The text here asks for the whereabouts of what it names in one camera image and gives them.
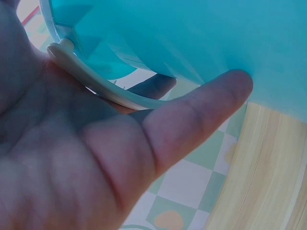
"skin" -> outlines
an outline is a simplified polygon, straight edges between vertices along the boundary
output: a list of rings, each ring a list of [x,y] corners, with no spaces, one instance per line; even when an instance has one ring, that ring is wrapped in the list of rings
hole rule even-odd
[[[0,0],[0,229],[117,229],[252,90],[233,70],[156,110],[115,105],[30,45],[17,5]],[[157,75],[131,91],[159,98],[174,84]]]

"turquoise plastic container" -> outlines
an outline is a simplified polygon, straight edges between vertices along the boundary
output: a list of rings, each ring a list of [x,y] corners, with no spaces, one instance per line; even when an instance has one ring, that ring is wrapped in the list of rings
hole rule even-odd
[[[307,122],[306,0],[41,0],[56,41],[107,79],[135,68],[208,82],[252,75],[250,101]]]

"wooden surface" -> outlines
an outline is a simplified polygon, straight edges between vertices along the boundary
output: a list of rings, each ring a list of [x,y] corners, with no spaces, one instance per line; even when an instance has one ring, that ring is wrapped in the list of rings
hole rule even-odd
[[[249,103],[205,230],[307,229],[307,125]]]

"checkered floor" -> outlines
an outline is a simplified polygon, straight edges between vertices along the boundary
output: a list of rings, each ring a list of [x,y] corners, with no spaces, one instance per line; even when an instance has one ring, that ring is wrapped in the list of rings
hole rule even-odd
[[[165,215],[167,226],[173,224],[176,227],[176,223],[182,221],[183,226],[178,230],[203,229],[224,183],[229,167],[226,154],[237,142],[245,111],[246,105],[205,143],[155,181],[138,201],[124,226],[165,230],[168,228],[157,223],[157,218]],[[180,218],[168,216],[170,210],[178,213]]]

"white handle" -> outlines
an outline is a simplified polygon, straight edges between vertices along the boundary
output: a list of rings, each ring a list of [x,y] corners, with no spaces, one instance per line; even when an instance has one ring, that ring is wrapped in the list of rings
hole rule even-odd
[[[64,38],[60,43],[50,44],[47,52],[53,62],[97,94],[135,110],[155,109],[165,103],[165,101],[139,96],[109,82],[74,55],[73,49],[71,40]]]

